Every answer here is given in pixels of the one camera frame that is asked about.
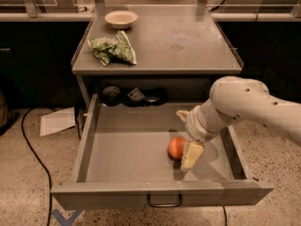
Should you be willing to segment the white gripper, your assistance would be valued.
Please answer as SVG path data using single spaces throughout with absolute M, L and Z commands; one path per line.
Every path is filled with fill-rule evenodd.
M 200 142 L 212 140 L 216 133 L 208 131 L 200 122 L 198 114 L 200 113 L 200 105 L 195 106 L 191 111 L 178 110 L 176 115 L 185 122 L 187 135 L 193 140 L 186 142 L 183 147 L 183 156 L 181 169 L 188 171 L 193 168 L 204 151 L 204 145 Z

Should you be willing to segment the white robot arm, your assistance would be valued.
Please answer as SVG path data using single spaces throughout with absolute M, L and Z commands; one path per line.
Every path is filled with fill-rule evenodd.
M 192 110 L 179 110 L 187 141 L 184 144 L 181 169 L 193 168 L 204 151 L 204 144 L 223 129 L 241 120 L 258 122 L 301 143 L 301 104 L 279 99 L 269 93 L 263 82 L 236 76 L 217 79 L 209 99 Z

